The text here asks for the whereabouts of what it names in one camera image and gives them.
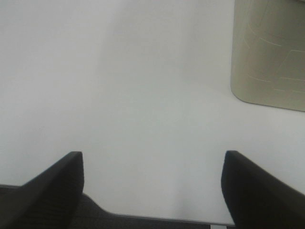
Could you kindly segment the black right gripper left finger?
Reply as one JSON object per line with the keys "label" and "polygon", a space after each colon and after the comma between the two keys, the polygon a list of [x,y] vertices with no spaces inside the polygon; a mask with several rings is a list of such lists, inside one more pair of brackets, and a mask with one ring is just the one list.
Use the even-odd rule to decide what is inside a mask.
{"label": "black right gripper left finger", "polygon": [[84,186],[81,152],[70,152],[0,198],[2,229],[66,229]]}

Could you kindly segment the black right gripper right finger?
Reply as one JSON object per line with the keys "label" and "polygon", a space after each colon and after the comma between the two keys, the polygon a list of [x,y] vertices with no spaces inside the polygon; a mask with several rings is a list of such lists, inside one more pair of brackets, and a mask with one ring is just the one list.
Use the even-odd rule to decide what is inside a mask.
{"label": "black right gripper right finger", "polygon": [[227,151],[222,194],[238,229],[303,229],[305,196],[238,151]]}

